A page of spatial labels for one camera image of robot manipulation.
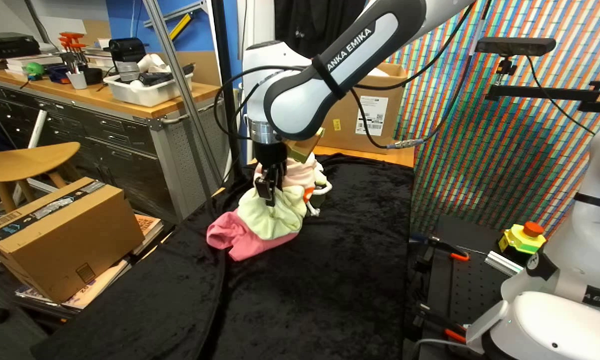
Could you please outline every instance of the blue wall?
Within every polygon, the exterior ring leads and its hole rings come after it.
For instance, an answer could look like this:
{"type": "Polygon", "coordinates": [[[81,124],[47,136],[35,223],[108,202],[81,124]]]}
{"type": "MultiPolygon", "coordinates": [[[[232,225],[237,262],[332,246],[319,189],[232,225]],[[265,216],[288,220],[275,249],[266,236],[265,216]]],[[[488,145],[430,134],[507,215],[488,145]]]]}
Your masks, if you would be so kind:
{"type": "MultiPolygon", "coordinates": [[[[113,39],[126,38],[131,30],[131,13],[133,12],[134,0],[106,0],[108,11],[108,22],[111,27],[113,39]]],[[[160,9],[163,14],[180,9],[195,0],[159,0],[160,9]]],[[[231,71],[235,75],[242,71],[242,64],[238,60],[238,6],[236,0],[225,0],[224,14],[226,17],[227,37],[229,39],[229,54],[231,58],[231,71]]],[[[133,15],[133,34],[140,38],[145,44],[149,44],[148,53],[162,51],[154,29],[146,28],[142,24],[149,20],[149,14],[142,0],[135,0],[135,14],[133,15]]],[[[167,27],[171,30],[180,18],[167,21],[167,27]]],[[[177,51],[213,51],[213,36],[211,35],[211,24],[209,17],[203,11],[196,11],[193,21],[182,31],[174,41],[177,51]]]]}

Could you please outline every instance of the colorful striped wall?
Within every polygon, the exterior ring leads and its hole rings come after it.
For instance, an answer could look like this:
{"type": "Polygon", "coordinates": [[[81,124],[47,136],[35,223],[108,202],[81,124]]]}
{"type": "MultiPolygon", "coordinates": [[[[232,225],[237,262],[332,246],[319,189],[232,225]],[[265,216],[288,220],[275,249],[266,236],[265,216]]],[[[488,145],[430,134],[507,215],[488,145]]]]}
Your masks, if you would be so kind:
{"type": "MultiPolygon", "coordinates": [[[[420,138],[441,119],[486,2],[476,2],[446,53],[407,85],[396,139],[420,138]]],[[[414,73],[432,59],[459,19],[387,61],[414,73]]],[[[555,38],[553,52],[534,58],[545,87],[588,89],[591,80],[600,80],[600,0],[493,0],[483,36],[555,38]]],[[[495,229],[538,221],[551,234],[569,210],[587,167],[591,136],[548,100],[484,100],[499,60],[494,54],[474,56],[450,120],[434,141],[418,148],[413,231],[430,232],[439,215],[451,214],[495,229]]],[[[512,60],[519,68],[504,84],[535,86],[526,58],[512,60]]],[[[576,102],[558,104],[594,132],[600,129],[600,114],[576,111],[576,102]]]]}

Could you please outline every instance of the cardboard box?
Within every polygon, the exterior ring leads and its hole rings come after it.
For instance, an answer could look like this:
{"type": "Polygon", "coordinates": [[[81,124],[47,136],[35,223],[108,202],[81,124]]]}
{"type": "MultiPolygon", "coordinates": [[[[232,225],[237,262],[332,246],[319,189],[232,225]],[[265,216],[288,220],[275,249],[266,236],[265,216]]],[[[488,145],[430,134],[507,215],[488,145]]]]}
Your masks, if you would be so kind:
{"type": "MultiPolygon", "coordinates": [[[[377,68],[389,76],[367,75],[360,81],[360,84],[385,87],[407,79],[407,73],[398,64],[382,63],[377,68]]],[[[366,119],[371,135],[377,135],[373,136],[375,142],[380,145],[395,142],[393,132],[398,121],[404,88],[399,87],[385,91],[357,88],[355,92],[360,96],[364,112],[368,114],[366,119]]],[[[358,117],[358,115],[359,109],[355,99],[350,93],[346,94],[344,98],[333,105],[322,123],[325,132],[318,145],[385,154],[387,152],[385,148],[373,146],[366,137],[362,127],[362,117],[358,117]]]]}
{"type": "Polygon", "coordinates": [[[87,177],[0,218],[0,261],[56,303],[142,240],[122,190],[87,177]]]}

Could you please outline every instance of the cable connector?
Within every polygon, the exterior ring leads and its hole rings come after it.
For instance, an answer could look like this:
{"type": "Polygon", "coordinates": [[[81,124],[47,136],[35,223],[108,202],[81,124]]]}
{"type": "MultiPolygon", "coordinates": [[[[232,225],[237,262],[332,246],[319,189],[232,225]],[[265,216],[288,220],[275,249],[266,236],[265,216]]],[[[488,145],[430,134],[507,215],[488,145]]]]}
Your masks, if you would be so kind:
{"type": "Polygon", "coordinates": [[[404,149],[404,148],[413,148],[413,146],[418,146],[424,143],[424,139],[408,139],[398,141],[396,143],[390,143],[386,146],[387,149],[404,149]]]}

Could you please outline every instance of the stool seat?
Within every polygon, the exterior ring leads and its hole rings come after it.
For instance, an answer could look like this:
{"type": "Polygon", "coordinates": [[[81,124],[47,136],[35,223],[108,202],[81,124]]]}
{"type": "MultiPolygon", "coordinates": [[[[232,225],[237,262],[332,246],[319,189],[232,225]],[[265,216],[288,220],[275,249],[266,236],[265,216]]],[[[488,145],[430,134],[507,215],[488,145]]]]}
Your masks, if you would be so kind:
{"type": "Polygon", "coordinates": [[[80,143],[22,148],[0,152],[0,183],[32,178],[67,162],[80,149],[80,143]]]}

